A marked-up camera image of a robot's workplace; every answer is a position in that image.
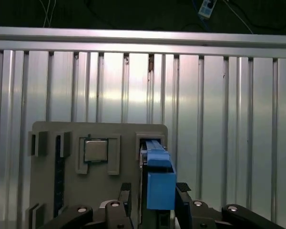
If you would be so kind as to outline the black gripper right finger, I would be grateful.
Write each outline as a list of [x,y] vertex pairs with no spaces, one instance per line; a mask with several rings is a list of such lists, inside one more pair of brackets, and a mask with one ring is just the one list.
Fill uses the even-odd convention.
[[283,229],[276,223],[237,204],[220,211],[202,200],[193,200],[186,183],[176,184],[175,216],[182,229]]

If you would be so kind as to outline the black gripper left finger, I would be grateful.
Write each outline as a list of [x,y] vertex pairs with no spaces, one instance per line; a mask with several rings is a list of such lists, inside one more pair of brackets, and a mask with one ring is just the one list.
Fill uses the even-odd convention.
[[122,183],[117,200],[101,203],[97,210],[87,205],[68,207],[41,229],[132,229],[132,185]]

